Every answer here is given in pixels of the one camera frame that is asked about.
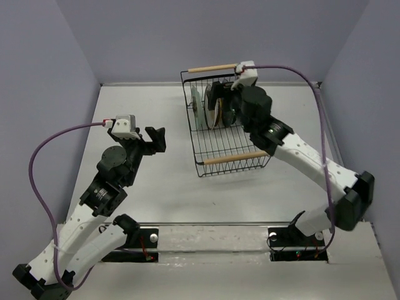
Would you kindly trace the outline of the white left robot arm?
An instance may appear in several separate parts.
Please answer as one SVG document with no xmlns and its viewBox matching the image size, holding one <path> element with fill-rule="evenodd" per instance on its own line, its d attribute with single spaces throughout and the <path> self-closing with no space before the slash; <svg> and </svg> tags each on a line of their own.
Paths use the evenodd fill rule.
<svg viewBox="0 0 400 300">
<path fill-rule="evenodd" d="M 127 214 L 114 218 L 103 233 L 90 235 L 126 199 L 142 158 L 166 150 L 165 129 L 146 127 L 145 141 L 138 129 L 107 133 L 117 145 L 107 148 L 98 162 L 97 174 L 61 229 L 51 221 L 53 239 L 31 262 L 19 264 L 13 276 L 35 299 L 67 299 L 80 288 L 93 266 L 110 252 L 131 247 L 140 238 L 140 225 Z"/>
</svg>

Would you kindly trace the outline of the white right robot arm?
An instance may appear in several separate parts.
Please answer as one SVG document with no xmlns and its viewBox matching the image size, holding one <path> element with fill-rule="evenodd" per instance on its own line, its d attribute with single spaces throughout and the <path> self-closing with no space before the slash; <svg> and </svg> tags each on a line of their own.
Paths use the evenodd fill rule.
<svg viewBox="0 0 400 300">
<path fill-rule="evenodd" d="M 273 100 L 256 85 L 233 88 L 231 82 L 214 82 L 205 91 L 204 110 L 221 105 L 221 111 L 235 115 L 251 142 L 294 167 L 327 192 L 328 204 L 301 211 L 279 234 L 295 245 L 326 229 L 352 231 L 362 221 L 373 201 L 374 176 L 348 170 L 317 152 L 294 130 L 271 114 Z"/>
</svg>

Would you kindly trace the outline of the pale green plate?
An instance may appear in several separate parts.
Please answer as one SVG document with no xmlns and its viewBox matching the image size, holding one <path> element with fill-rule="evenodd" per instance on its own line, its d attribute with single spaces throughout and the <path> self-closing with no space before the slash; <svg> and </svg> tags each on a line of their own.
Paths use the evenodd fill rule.
<svg viewBox="0 0 400 300">
<path fill-rule="evenodd" d="M 203 129 L 205 120 L 203 112 L 203 104 L 201 101 L 201 95 L 195 86 L 191 86 L 191 102 L 194 117 L 196 120 L 196 128 L 198 130 Z"/>
</svg>

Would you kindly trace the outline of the white plate orange sunburst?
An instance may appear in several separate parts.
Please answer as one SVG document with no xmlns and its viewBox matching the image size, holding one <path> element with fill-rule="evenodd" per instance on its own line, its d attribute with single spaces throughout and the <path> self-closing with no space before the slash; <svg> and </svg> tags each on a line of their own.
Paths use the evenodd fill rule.
<svg viewBox="0 0 400 300">
<path fill-rule="evenodd" d="M 204 115 L 206 118 L 206 126 L 209 130 L 215 126 L 215 104 L 211 101 L 211 85 L 206 86 L 204 92 Z"/>
</svg>

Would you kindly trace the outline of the yellow brown rimmed plate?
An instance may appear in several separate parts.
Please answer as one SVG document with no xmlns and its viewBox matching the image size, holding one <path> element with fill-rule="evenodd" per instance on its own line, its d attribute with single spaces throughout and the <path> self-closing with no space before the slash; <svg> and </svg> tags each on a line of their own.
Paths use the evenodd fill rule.
<svg viewBox="0 0 400 300">
<path fill-rule="evenodd" d="M 216 100 L 216 105 L 214 108 L 214 127 L 216 128 L 222 117 L 222 106 L 223 100 L 221 98 Z"/>
</svg>

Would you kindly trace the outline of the black wire dish rack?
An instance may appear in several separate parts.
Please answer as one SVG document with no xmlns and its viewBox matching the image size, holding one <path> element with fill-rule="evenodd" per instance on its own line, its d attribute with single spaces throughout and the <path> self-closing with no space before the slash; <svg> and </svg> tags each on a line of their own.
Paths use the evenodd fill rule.
<svg viewBox="0 0 400 300">
<path fill-rule="evenodd" d="M 233 82 L 236 79 L 235 74 L 227 69 L 206 71 L 203 75 L 199 72 L 181 71 L 180 78 L 197 176 L 203 178 L 265 167 L 269 162 L 269 156 L 253 145 L 249 134 L 243 131 L 239 121 L 236 120 L 230 127 L 224 127 L 220 120 L 217 127 L 209 130 L 204 115 L 203 129 L 196 128 L 191 86 L 195 86 L 199 91 L 204 112 L 206 86 L 214 81 L 222 82 L 223 79 Z"/>
</svg>

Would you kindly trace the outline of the large dark teal plate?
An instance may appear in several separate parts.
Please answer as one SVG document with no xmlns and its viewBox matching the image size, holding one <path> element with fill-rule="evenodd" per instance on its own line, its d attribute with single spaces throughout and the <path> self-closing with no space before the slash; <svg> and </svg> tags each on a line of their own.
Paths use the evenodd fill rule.
<svg viewBox="0 0 400 300">
<path fill-rule="evenodd" d="M 231 106 L 231 82 L 223 79 L 222 83 L 224 86 L 224 96 L 221 100 L 221 120 L 224 127 L 228 128 L 236 122 L 236 113 Z"/>
</svg>

